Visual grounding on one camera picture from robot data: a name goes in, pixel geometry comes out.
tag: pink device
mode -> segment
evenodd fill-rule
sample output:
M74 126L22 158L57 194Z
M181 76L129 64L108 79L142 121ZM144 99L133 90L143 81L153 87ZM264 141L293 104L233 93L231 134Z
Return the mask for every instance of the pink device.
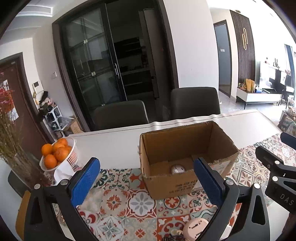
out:
M195 218L186 223L183 228L183 236L186 241L195 241L208 223L204 218Z

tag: tiled floor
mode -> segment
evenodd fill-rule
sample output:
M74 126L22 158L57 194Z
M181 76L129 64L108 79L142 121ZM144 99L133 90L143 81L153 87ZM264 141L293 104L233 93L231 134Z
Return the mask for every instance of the tiled floor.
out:
M222 102L220 104L221 113L228 113L244 109L243 103L235 103L235 101L231 100L228 96L220 91L218 95L220 102ZM282 111L286 109L286 104L283 103L280 106L278 106L277 104L248 104L246 106L246 110L252 109L259 110L271 121L277 123L280 120Z

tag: door handle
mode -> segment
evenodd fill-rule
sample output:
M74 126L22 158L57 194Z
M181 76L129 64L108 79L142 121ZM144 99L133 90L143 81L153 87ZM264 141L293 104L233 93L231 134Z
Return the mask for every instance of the door handle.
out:
M115 74L116 74L117 78L119 78L119 72L118 72L117 64L114 64L114 70L115 70Z

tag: patterned tablecloth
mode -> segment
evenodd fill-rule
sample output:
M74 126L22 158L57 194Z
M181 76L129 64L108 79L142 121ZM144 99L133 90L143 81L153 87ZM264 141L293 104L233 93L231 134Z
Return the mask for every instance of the patterned tablecloth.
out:
M269 171L256 159L255 148L259 145L290 166L296 164L296 153L280 141L279 134L240 150L228 177L239 185L259 183L265 192ZM265 201L267 205L272 202L267 196ZM54 209L59 222L66 225L58 206ZM153 200L145 189L140 169L101 170L94 187L78 207L91 231L104 241L161 240L169 233L182 230L192 218L210 220L216 209L203 189ZM239 209L240 204L237 204L230 219L232 226Z

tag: cardboard box on floor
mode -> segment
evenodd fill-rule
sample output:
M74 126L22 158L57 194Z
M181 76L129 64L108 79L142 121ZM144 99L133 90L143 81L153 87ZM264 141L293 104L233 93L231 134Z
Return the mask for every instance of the cardboard box on floor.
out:
M213 121L151 131L140 136L140 163L143 180L153 199L189 193L197 182L193 161L203 157L224 178L239 150ZM180 164L184 173L171 173Z
M79 134L79 133L84 133L84 131L81 130L81 126L78 122L77 117L71 116L74 120L71 122L70 127L67 129L67 131L72 132L73 134Z

